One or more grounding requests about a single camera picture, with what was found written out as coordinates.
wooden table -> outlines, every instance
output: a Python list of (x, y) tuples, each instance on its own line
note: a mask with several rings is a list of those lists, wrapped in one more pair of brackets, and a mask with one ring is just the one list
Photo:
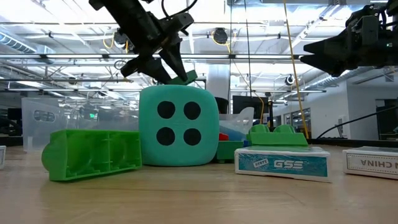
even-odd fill
[(398, 181), (344, 175), (333, 183), (237, 175), (232, 164), (144, 167), (68, 184), (50, 182), (39, 153), (8, 148), (0, 223), (398, 223)]

red object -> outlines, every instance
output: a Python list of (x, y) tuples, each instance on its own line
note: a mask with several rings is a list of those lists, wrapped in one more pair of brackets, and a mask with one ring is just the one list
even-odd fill
[(218, 140), (219, 140), (219, 141), (228, 141), (228, 140), (229, 140), (229, 137), (228, 137), (227, 134), (220, 133), (220, 134), (218, 135)]

teal foam die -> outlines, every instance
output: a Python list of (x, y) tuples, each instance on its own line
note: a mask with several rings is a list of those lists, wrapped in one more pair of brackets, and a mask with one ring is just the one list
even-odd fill
[(210, 92), (182, 85), (141, 91), (139, 132), (144, 164), (206, 164), (216, 154), (219, 130), (218, 107)]

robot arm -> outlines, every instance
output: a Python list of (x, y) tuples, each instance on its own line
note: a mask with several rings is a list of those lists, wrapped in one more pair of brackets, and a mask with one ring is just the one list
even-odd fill
[[(386, 13), (393, 17), (386, 24)], [(336, 37), (304, 46), (304, 51), (313, 53), (300, 61), (319, 68), (333, 77), (345, 70), (359, 66), (384, 67), (398, 65), (398, 0), (389, 0), (385, 7), (364, 6), (353, 12), (346, 21), (346, 29)]]
[(145, 73), (161, 83), (168, 84), (171, 77), (166, 72), (160, 58), (152, 55), (158, 51), (167, 65), (183, 81), (187, 73), (180, 55), (182, 39), (178, 32), (193, 23), (192, 16), (181, 13), (172, 17), (157, 19), (151, 12), (146, 12), (138, 0), (89, 0), (95, 10), (105, 7), (119, 24), (118, 33), (125, 35), (133, 44), (132, 51), (139, 56), (125, 64), (121, 73), (124, 77), (134, 72)]

black dot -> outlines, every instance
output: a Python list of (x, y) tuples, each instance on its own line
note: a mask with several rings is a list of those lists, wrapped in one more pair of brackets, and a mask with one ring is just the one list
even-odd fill
[(184, 106), (184, 114), (185, 116), (190, 119), (194, 120), (197, 119), (200, 115), (200, 106), (195, 102), (188, 102)]
[(195, 146), (199, 144), (201, 140), (201, 134), (199, 130), (195, 128), (190, 128), (184, 132), (184, 141), (190, 146)]
[(170, 101), (163, 101), (157, 105), (157, 113), (164, 119), (169, 119), (174, 115), (175, 106)]
[(156, 134), (156, 140), (164, 146), (169, 146), (175, 141), (174, 131), (171, 128), (160, 128)]

